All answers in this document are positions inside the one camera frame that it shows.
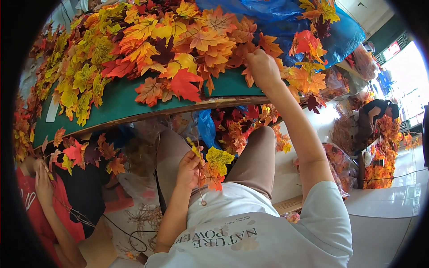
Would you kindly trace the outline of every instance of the bundle of dried grass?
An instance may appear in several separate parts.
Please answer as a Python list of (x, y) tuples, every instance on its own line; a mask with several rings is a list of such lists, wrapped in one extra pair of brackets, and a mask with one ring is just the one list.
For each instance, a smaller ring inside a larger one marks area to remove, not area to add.
[(341, 103), (335, 105), (335, 110), (340, 115), (339, 118), (335, 119), (334, 128), (330, 131), (331, 141), (340, 147), (349, 156), (352, 155), (352, 137), (350, 135), (350, 116), (352, 112), (349, 109), (343, 109)]

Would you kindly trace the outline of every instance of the black shirt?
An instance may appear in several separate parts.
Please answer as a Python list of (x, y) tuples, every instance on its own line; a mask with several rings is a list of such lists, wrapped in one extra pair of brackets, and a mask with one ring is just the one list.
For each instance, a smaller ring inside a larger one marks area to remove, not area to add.
[(387, 109), (387, 103), (386, 101), (382, 99), (375, 99), (373, 101), (368, 102), (365, 104), (362, 109), (366, 114), (369, 114), (369, 111), (372, 110), (374, 107), (379, 107), (381, 109), (380, 113), (372, 118), (372, 120), (375, 122), (377, 119), (380, 119), (383, 117), (384, 112)]

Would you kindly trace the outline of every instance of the hand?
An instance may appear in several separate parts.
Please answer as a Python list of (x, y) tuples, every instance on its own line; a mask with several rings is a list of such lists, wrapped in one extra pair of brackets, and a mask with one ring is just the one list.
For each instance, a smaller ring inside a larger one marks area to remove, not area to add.
[(254, 53), (247, 53), (246, 59), (256, 86), (264, 93), (276, 88), (278, 83), (283, 83), (277, 63), (264, 50), (257, 49)]
[(200, 159), (193, 151), (189, 151), (180, 160), (176, 187), (192, 190), (198, 184)]
[(39, 200), (42, 209), (52, 207), (52, 184), (48, 176), (48, 167), (45, 162), (35, 161), (36, 170), (36, 196)]
[(103, 7), (103, 4), (96, 5), (96, 6), (92, 9), (92, 11), (98, 11), (98, 10), (100, 10), (102, 7)]

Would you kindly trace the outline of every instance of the workbench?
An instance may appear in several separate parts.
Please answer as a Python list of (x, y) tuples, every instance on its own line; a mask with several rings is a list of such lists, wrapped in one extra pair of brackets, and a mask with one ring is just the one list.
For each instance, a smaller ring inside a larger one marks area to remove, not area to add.
[[(59, 106), (55, 111), (54, 122), (46, 122), (46, 116), (52, 100), (50, 94), (42, 105), (41, 117), (37, 119), (33, 147), (37, 148), (41, 146), (46, 136), (48, 136), (49, 142), (53, 141), (56, 131), (62, 127), (66, 130), (66, 136), (72, 134), (81, 135), (159, 115), (270, 103), (268, 98), (255, 85), (251, 88), (247, 86), (245, 77), (241, 75), (242, 71), (243, 68), (228, 69), (225, 73), (220, 73), (219, 78), (213, 78), (215, 90), (211, 96), (208, 96), (207, 88), (204, 86), (205, 94), (201, 94), (201, 102), (192, 102), (187, 99), (179, 101), (176, 96), (173, 96), (171, 100), (166, 102), (159, 100), (157, 105), (153, 107), (135, 102), (135, 98), (138, 95), (135, 92), (135, 88), (143, 84), (147, 77), (155, 77), (158, 73), (148, 72), (144, 76), (134, 80), (128, 80), (127, 78), (114, 80), (104, 88), (104, 95), (102, 97), (103, 105), (99, 106), (98, 109), (92, 105), (89, 119), (83, 127), (76, 123), (76, 117), (74, 117), (73, 121), (70, 121), (65, 112), (62, 115), (58, 115), (60, 112)], [(56, 84), (53, 85), (51, 92), (54, 91), (55, 87)]]

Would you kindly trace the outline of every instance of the blue plastic bag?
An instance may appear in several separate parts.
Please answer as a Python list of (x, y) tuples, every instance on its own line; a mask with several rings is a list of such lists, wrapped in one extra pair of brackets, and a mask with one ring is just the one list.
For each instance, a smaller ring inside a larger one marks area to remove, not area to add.
[[(298, 0), (196, 0), (197, 6), (202, 9), (216, 9), (221, 6), (225, 13), (234, 13), (239, 20), (246, 15), (258, 25), (254, 41), (259, 41), (259, 32), (264, 35), (276, 36), (275, 43), (280, 45), (283, 54), (280, 58), (286, 66), (294, 66), (302, 61), (303, 53), (289, 56), (293, 37), (296, 32), (310, 29), (310, 21), (297, 19), (305, 12), (299, 8)], [(343, 61), (364, 39), (365, 34), (359, 24), (340, 8), (335, 6), (340, 21), (331, 24), (331, 36), (321, 39), (323, 48), (327, 50), (324, 58), (328, 60), (326, 68)]]
[(198, 132), (209, 149), (213, 146), (216, 149), (222, 150), (219, 144), (215, 141), (216, 127), (210, 114), (211, 109), (201, 110), (199, 112)]

